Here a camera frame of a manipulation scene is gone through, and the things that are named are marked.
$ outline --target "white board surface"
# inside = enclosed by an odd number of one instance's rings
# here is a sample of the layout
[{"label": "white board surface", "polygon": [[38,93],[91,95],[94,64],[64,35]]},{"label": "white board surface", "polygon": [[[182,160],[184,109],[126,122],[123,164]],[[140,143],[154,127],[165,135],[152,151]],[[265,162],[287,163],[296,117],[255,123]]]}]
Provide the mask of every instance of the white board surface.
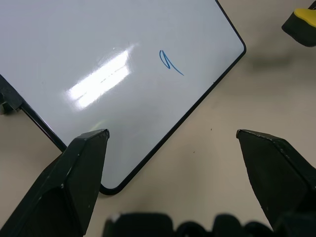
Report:
[{"label": "white board surface", "polygon": [[0,31],[0,74],[66,145],[109,129],[107,189],[244,51],[214,0],[2,0]]}]

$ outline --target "blue marker writing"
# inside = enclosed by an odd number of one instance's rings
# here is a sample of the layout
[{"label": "blue marker writing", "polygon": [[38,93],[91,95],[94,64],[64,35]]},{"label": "blue marker writing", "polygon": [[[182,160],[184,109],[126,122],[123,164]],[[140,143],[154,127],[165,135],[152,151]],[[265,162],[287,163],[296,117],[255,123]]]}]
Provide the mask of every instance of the blue marker writing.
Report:
[{"label": "blue marker writing", "polygon": [[[166,63],[162,60],[161,53],[163,54],[163,57],[164,57]],[[170,60],[168,59],[167,55],[164,53],[163,50],[160,50],[160,52],[159,52],[159,57],[160,57],[162,63],[163,63],[167,68],[170,69],[170,65],[171,65],[178,73],[180,73],[181,75],[183,75],[183,74],[170,62]]]}]

